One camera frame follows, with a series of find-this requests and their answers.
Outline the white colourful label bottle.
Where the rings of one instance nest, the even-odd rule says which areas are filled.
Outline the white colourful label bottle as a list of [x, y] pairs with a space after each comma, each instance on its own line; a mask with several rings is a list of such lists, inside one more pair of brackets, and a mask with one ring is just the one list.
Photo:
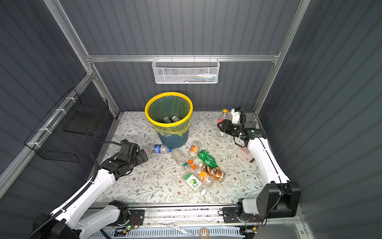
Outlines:
[[173, 121], [173, 122], [178, 122], [178, 121], [180, 121], [180, 118], [177, 117], [177, 116], [173, 116], [173, 117], [172, 117], [172, 121]]

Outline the green label clear bottle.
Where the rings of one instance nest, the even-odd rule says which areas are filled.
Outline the green label clear bottle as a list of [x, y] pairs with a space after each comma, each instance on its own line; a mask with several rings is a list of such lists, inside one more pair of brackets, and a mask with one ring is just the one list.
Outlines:
[[163, 118], [164, 123], [172, 123], [172, 121], [168, 117]]

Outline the pink label clear bottle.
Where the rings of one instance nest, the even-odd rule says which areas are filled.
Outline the pink label clear bottle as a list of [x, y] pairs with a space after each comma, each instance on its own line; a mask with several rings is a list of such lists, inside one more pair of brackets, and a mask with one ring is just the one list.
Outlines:
[[[229, 119], [228, 110], [227, 109], [223, 109], [222, 110], [222, 114], [218, 118], [217, 124], [221, 123], [223, 120], [228, 120], [228, 119]], [[226, 133], [222, 132], [219, 128], [217, 128], [217, 130], [216, 130], [216, 135], [218, 137], [223, 137], [223, 138], [227, 138], [228, 137], [228, 135]]]

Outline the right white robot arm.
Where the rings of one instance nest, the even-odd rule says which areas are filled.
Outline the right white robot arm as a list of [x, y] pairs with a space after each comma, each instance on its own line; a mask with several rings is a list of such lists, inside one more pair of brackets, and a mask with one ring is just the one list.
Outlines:
[[243, 147], [250, 151], [264, 181], [263, 189], [255, 198], [237, 202], [237, 217], [257, 216], [263, 225], [268, 219], [295, 217], [301, 196], [300, 186], [291, 182], [282, 171], [265, 132], [257, 126], [255, 112], [236, 107], [231, 110], [231, 115], [231, 119], [219, 120], [217, 127], [221, 132], [244, 142]]

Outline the green plastic bottle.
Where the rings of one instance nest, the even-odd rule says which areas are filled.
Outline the green plastic bottle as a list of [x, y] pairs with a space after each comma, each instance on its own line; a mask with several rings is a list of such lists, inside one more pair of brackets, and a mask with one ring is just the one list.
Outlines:
[[207, 166], [217, 168], [216, 160], [206, 151], [201, 150], [198, 153], [198, 158]]

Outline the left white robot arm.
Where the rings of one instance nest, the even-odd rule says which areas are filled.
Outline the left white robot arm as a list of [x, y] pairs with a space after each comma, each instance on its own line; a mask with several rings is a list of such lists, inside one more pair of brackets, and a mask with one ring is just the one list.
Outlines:
[[131, 226], [134, 217], [127, 204], [114, 200], [105, 208], [84, 218], [93, 202], [119, 178], [129, 175], [134, 167], [148, 161], [144, 149], [126, 139], [117, 144], [120, 151], [102, 163], [94, 160], [95, 171], [65, 203], [50, 214], [40, 214], [33, 222], [29, 239], [87, 239], [103, 232], [110, 224]]

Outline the blue label water bottle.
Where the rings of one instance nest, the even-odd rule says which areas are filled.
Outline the blue label water bottle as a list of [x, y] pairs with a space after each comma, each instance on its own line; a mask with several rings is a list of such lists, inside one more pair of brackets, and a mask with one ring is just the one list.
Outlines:
[[151, 144], [149, 145], [151, 152], [154, 154], [168, 154], [173, 151], [171, 147], [168, 147], [164, 144]]

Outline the clear crushed bottle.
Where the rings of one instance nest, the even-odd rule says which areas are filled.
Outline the clear crushed bottle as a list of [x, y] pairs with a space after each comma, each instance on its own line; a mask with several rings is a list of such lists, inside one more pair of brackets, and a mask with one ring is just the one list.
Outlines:
[[183, 165], [184, 163], [187, 163], [187, 158], [185, 154], [178, 148], [172, 149], [171, 156], [178, 165]]

